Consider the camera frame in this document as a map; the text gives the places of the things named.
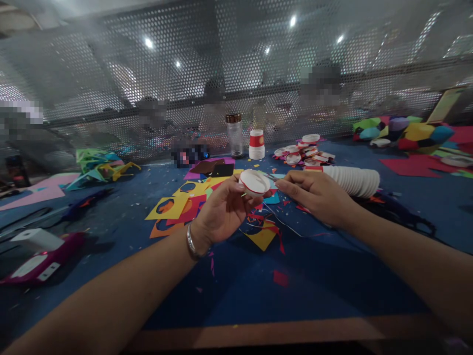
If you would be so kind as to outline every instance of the bangle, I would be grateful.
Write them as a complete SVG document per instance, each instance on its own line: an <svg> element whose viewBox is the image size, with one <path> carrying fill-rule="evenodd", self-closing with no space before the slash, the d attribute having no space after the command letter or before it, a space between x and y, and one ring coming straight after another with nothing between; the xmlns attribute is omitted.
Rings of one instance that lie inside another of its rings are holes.
<svg viewBox="0 0 473 355"><path fill-rule="evenodd" d="M192 236L191 236L191 224L192 222L187 225L187 246L189 247L189 250L192 254L192 258L195 260L200 260L204 256L207 256L210 253L210 249L208 250L208 253L205 255L200 255L196 251L196 247L194 246L194 242L192 241Z"/></svg>

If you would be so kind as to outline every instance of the perforated metal mesh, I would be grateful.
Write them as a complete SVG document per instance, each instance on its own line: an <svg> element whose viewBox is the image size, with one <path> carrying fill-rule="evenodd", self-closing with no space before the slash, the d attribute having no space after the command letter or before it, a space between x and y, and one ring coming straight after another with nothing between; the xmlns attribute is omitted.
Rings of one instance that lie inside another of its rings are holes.
<svg viewBox="0 0 473 355"><path fill-rule="evenodd" d="M173 1L0 41L0 100L42 105L32 156L55 171L84 147L137 161L175 140L225 150L225 113L242 113L247 143L261 106L267 143L342 136L365 117L426 117L440 90L470 84L472 13L466 0Z"/></svg>

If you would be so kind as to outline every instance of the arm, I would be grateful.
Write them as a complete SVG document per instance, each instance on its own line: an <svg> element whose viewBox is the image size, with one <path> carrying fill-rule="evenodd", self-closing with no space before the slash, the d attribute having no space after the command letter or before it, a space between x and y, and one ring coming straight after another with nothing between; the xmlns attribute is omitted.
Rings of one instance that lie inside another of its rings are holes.
<svg viewBox="0 0 473 355"><path fill-rule="evenodd" d="M241 197L237 181L218 187L192 222L198 254L231 236L263 202ZM195 264L186 226L82 286L4 354L118 354Z"/></svg>
<svg viewBox="0 0 473 355"><path fill-rule="evenodd" d="M363 209L324 173L290 171L276 186L322 222L371 247L441 320L473 339L472 256Z"/></svg>

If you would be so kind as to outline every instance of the glass bottle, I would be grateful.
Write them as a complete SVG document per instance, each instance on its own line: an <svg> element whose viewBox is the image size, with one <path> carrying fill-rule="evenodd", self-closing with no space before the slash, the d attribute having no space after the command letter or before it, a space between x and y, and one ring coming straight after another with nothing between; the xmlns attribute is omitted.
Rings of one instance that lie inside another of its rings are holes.
<svg viewBox="0 0 473 355"><path fill-rule="evenodd" d="M241 158L243 156L243 133L241 128L241 114L225 115L227 122L228 142L232 158Z"/></svg>

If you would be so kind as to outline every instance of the left hand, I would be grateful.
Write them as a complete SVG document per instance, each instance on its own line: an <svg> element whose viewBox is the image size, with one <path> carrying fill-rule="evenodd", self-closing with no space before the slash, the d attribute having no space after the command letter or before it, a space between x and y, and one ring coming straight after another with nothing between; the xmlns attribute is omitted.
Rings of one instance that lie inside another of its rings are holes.
<svg viewBox="0 0 473 355"><path fill-rule="evenodd" d="M264 198L271 196L271 191L268 191L263 197L242 197L245 186L238 183L239 177L239 174L229 177L212 192L192 222L191 235L200 255L205 254L212 244L229 238L240 227L247 214L263 203Z"/></svg>

